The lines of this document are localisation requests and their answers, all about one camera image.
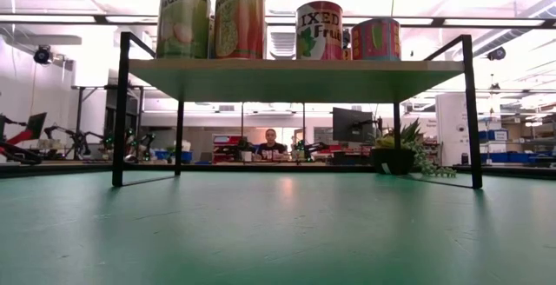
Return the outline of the wooden shelf black metal frame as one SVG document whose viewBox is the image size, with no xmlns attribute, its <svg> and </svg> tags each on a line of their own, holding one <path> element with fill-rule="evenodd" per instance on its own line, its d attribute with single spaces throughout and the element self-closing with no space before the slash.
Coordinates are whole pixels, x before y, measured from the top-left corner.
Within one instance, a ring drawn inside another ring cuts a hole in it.
<svg viewBox="0 0 556 285">
<path fill-rule="evenodd" d="M 120 35 L 112 184 L 124 186 L 125 119 L 129 76 L 175 98 L 177 126 L 186 102 L 390 103 L 394 141 L 400 142 L 400 103 L 454 76 L 464 75 L 472 189 L 482 167 L 472 38 L 461 35 L 423 61 L 271 61 L 259 59 L 156 59 L 129 56 L 131 44 L 148 47 L 129 31 Z"/>
</svg>

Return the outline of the red black robot device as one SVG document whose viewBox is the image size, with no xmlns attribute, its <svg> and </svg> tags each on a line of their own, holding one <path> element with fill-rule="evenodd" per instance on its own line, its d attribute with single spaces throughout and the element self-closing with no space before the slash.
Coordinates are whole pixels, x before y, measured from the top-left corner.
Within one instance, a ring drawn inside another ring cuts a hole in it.
<svg viewBox="0 0 556 285">
<path fill-rule="evenodd" d="M 5 157 L 10 162 L 37 165 L 43 159 L 37 153 L 21 148 L 19 143 L 38 140 L 43 130 L 47 113 L 39 113 L 32 115 L 25 122 L 16 122 L 9 119 L 5 115 L 0 114 L 0 156 Z M 11 138 L 6 139 L 4 136 L 4 128 L 7 124 L 13 124 L 23 127 L 23 130 Z"/>
</svg>

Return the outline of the person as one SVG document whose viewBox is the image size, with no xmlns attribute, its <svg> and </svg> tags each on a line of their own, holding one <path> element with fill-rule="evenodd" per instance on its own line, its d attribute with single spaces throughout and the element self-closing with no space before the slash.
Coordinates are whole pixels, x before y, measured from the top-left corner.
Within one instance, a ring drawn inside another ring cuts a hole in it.
<svg viewBox="0 0 556 285">
<path fill-rule="evenodd" d="M 256 149 L 256 157 L 266 161 L 280 161 L 287 154 L 287 147 L 276 141 L 274 129 L 267 129 L 265 132 L 266 142 L 260 144 Z"/>
</svg>

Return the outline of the blue storage bin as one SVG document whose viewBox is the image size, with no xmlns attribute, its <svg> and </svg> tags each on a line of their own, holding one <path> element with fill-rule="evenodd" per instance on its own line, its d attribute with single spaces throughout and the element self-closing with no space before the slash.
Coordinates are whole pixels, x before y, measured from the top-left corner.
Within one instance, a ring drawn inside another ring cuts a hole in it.
<svg viewBox="0 0 556 285">
<path fill-rule="evenodd" d="M 156 160 L 162 160 L 166 163 L 175 163 L 177 162 L 177 156 L 175 155 L 175 150 L 173 148 L 170 149 L 156 149 L 154 151 L 153 157 Z M 181 152 L 181 163 L 183 164 L 190 164 L 193 161 L 193 153 L 191 151 L 183 150 Z"/>
<path fill-rule="evenodd" d="M 508 140 L 508 131 L 506 129 L 489 129 L 479 132 L 481 143 L 487 142 L 504 142 Z"/>
</svg>

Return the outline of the green table mat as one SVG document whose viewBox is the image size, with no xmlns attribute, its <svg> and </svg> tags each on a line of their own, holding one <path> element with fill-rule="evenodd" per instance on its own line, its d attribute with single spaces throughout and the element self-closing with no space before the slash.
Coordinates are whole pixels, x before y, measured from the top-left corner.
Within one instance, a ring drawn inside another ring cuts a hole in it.
<svg viewBox="0 0 556 285">
<path fill-rule="evenodd" d="M 556 182 L 132 178 L 0 181 L 0 285 L 556 285 Z"/>
</svg>

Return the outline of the black monitor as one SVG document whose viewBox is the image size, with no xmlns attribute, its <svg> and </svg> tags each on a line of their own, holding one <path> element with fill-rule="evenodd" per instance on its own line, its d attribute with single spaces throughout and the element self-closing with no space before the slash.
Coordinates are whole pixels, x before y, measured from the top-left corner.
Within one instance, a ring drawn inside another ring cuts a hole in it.
<svg viewBox="0 0 556 285">
<path fill-rule="evenodd" d="M 333 108 L 333 139 L 337 142 L 370 143 L 374 140 L 371 112 Z"/>
</svg>

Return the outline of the red storage rack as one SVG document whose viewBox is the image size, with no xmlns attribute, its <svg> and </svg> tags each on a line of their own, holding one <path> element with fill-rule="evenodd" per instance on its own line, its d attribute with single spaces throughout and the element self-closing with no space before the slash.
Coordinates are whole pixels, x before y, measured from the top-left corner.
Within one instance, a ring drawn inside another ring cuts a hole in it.
<svg viewBox="0 0 556 285">
<path fill-rule="evenodd" d="M 239 161 L 241 151 L 238 149 L 238 145 L 241 138 L 239 135 L 213 135 L 212 163 Z"/>
</svg>

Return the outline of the pineapple tin can red label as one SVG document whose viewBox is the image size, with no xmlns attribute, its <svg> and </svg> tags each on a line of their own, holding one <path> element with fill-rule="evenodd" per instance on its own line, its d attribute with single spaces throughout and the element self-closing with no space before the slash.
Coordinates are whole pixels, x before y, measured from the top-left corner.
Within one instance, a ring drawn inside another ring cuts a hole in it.
<svg viewBox="0 0 556 285">
<path fill-rule="evenodd" d="M 216 0 L 215 57 L 263 59 L 266 0 Z"/>
</svg>

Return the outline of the mixed fruit tin can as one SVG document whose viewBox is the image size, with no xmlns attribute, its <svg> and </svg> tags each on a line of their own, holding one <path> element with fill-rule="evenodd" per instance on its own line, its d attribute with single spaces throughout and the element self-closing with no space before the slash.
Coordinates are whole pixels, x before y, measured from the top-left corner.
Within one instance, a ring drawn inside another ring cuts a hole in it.
<svg viewBox="0 0 556 285">
<path fill-rule="evenodd" d="M 342 13 L 340 5 L 329 1 L 305 3 L 296 10 L 297 60 L 342 59 Z"/>
</svg>

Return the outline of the black metal stand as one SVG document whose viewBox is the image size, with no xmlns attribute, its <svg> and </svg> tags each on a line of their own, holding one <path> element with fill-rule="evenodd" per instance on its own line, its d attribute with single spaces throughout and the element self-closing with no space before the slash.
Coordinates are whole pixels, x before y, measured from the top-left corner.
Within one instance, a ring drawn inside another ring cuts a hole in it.
<svg viewBox="0 0 556 285">
<path fill-rule="evenodd" d="M 91 155 L 80 160 L 108 161 L 118 153 L 124 160 L 126 129 L 136 130 L 139 137 L 146 88 L 129 85 L 125 96 L 123 124 L 117 123 L 118 91 L 115 84 L 75 86 L 77 92 L 76 124 L 73 131 L 92 131 L 105 137 L 105 142 L 93 136 L 87 138 Z"/>
</svg>

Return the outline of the pears tin can green label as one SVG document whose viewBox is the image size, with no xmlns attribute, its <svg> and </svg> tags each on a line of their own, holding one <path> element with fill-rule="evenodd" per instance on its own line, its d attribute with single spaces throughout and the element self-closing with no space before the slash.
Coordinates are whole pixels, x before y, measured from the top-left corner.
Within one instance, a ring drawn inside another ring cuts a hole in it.
<svg viewBox="0 0 556 285">
<path fill-rule="evenodd" d="M 210 0 L 160 0 L 156 57 L 206 59 Z"/>
</svg>

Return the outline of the short pink labelled tin can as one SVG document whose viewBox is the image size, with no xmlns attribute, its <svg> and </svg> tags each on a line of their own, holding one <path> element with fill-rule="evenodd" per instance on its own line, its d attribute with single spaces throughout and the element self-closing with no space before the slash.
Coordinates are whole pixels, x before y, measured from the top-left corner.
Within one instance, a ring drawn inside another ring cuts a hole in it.
<svg viewBox="0 0 556 285">
<path fill-rule="evenodd" d="M 392 18 L 374 18 L 351 29 L 353 60 L 400 61 L 400 24 Z"/>
</svg>

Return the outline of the potted succulent plant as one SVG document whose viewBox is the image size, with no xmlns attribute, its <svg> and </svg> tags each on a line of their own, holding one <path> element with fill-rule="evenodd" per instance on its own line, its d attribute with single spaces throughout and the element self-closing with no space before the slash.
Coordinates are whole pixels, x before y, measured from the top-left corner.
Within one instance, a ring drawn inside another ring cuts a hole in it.
<svg viewBox="0 0 556 285">
<path fill-rule="evenodd" d="M 419 119 L 400 130 L 400 148 L 396 148 L 394 130 L 375 140 L 371 157 L 378 173 L 403 176 L 417 168 L 424 176 L 456 177 L 456 171 L 435 164 L 427 157 L 420 133 Z"/>
</svg>

